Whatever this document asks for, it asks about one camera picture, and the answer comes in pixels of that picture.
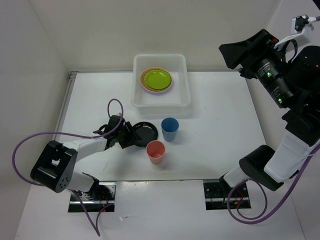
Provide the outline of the black plate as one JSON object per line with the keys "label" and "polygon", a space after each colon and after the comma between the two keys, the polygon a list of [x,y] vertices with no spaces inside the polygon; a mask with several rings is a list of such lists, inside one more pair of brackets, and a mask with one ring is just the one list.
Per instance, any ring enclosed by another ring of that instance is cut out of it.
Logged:
{"label": "black plate", "polygon": [[146,148],[150,142],[158,139],[158,130],[151,122],[141,121],[132,127],[134,133],[139,137],[133,143],[137,147]]}

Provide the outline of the green plastic plate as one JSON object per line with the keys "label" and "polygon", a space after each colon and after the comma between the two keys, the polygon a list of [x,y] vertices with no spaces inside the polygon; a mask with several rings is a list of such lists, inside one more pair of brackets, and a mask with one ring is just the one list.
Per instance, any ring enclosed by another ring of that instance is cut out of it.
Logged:
{"label": "green plastic plate", "polygon": [[154,90],[162,90],[172,83],[172,77],[165,70],[151,69],[145,74],[144,81],[148,87]]}

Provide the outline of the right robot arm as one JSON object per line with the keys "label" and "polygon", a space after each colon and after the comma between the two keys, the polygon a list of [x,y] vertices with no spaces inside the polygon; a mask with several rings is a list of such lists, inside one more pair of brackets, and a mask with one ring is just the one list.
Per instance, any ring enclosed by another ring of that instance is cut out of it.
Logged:
{"label": "right robot arm", "polygon": [[253,179],[271,191],[294,177],[303,161],[320,142],[320,48],[298,48],[295,39],[280,41],[262,29],[252,37],[219,47],[230,69],[257,79],[281,109],[286,122],[276,150],[261,145],[241,158],[235,168],[219,178],[219,191],[229,197],[241,182]]}

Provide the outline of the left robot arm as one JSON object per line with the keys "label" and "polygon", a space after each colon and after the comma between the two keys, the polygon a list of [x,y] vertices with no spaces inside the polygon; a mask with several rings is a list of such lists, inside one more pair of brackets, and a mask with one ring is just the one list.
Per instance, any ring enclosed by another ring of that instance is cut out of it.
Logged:
{"label": "left robot arm", "polygon": [[100,181],[88,173],[76,172],[76,163],[108,150],[116,143],[122,149],[136,146],[142,140],[137,126],[125,121],[121,116],[112,115],[107,124],[95,130],[89,137],[64,143],[51,140],[32,168],[30,177],[55,193],[66,189],[80,191],[88,200],[94,200],[100,193]]}

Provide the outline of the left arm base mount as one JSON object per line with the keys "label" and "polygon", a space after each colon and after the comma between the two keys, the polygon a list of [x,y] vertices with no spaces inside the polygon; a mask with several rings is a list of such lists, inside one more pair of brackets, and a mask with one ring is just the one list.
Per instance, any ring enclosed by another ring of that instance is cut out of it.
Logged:
{"label": "left arm base mount", "polygon": [[100,182],[97,193],[95,195],[89,195],[81,191],[71,193],[68,212],[69,213],[83,213],[84,210],[81,206],[79,199],[82,200],[86,210],[89,213],[114,212],[115,211],[115,195],[116,195],[115,182]]}

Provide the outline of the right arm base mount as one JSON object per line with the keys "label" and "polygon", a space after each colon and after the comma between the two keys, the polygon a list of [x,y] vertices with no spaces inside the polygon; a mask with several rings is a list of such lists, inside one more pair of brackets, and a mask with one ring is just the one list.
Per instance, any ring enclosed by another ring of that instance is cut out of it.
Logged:
{"label": "right arm base mount", "polygon": [[[203,181],[205,208],[207,211],[226,210],[227,198],[230,188],[223,186],[218,179]],[[247,185],[244,183],[237,188],[231,195],[229,200],[230,208],[250,209],[250,198]]]}

